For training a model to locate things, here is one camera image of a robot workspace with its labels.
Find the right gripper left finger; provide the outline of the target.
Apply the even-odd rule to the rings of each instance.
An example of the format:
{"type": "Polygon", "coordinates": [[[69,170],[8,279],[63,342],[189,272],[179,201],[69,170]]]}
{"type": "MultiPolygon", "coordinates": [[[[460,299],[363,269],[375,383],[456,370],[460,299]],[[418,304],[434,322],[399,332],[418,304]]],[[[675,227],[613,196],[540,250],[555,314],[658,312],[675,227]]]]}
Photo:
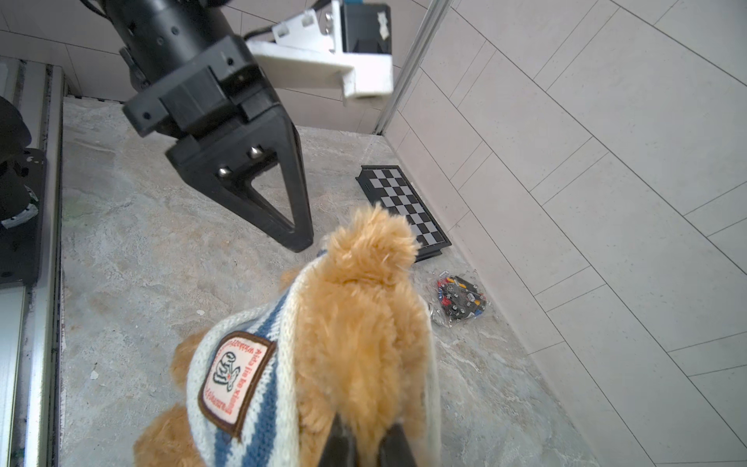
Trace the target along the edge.
{"type": "Polygon", "coordinates": [[[318,467],[357,467],[358,453],[352,430],[335,415],[318,467]]]}

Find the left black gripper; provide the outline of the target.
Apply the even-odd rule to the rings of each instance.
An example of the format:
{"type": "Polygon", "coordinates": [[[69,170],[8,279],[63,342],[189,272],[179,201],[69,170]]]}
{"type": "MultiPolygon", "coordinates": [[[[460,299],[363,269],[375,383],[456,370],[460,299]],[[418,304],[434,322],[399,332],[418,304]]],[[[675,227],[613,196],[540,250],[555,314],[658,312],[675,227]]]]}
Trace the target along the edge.
{"type": "Polygon", "coordinates": [[[267,76],[213,1],[103,1],[136,90],[135,131],[180,139],[167,159],[190,187],[293,252],[314,239],[300,137],[267,76]],[[277,167],[285,216],[253,186],[277,167]]]}

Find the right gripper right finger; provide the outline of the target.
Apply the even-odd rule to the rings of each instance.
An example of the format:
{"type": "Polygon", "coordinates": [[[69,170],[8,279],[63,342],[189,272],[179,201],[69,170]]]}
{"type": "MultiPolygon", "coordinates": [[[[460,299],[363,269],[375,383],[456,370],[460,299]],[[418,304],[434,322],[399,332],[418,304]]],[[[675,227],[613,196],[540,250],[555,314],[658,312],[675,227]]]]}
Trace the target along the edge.
{"type": "Polygon", "coordinates": [[[404,428],[394,423],[379,443],[378,467],[416,467],[416,458],[410,449],[404,428]]]}

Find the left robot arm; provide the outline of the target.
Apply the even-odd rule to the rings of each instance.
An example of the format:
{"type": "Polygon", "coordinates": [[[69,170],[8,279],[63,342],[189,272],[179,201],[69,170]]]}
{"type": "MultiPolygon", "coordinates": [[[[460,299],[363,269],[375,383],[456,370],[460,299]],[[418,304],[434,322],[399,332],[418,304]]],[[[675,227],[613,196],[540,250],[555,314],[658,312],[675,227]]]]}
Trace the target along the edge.
{"type": "Polygon", "coordinates": [[[142,137],[175,138],[167,159],[192,188],[301,252],[314,231],[300,136],[219,1],[95,1],[124,42],[142,137]]]}

